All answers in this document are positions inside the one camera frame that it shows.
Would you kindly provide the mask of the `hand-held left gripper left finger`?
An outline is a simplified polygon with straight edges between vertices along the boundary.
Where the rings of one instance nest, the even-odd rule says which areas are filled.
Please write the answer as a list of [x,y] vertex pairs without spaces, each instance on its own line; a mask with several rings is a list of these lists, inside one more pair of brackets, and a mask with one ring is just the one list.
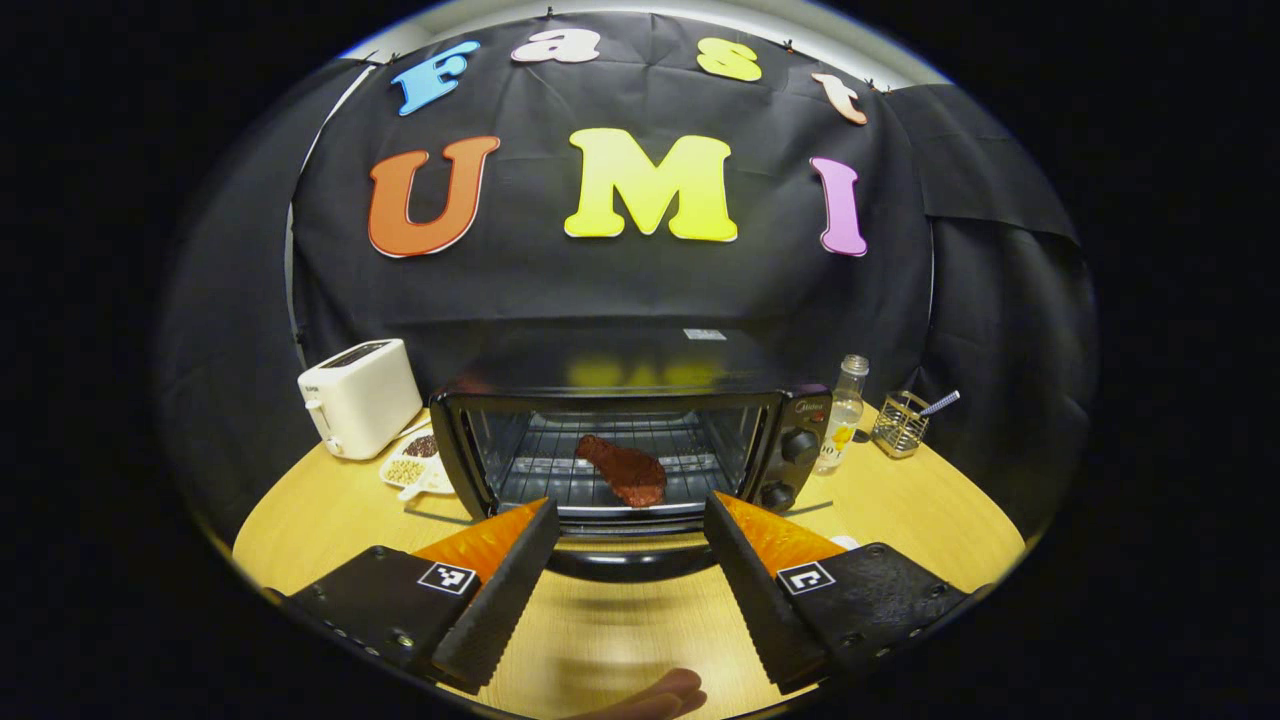
[[376,661],[470,694],[489,684],[559,539],[539,498],[413,553],[375,544],[283,598]]

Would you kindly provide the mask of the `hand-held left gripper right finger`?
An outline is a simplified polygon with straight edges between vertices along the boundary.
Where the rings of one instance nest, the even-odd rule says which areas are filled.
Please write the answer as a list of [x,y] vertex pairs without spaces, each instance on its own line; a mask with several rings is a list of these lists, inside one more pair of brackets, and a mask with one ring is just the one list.
[[704,533],[769,682],[867,676],[968,610],[970,593],[890,544],[855,550],[721,492]]

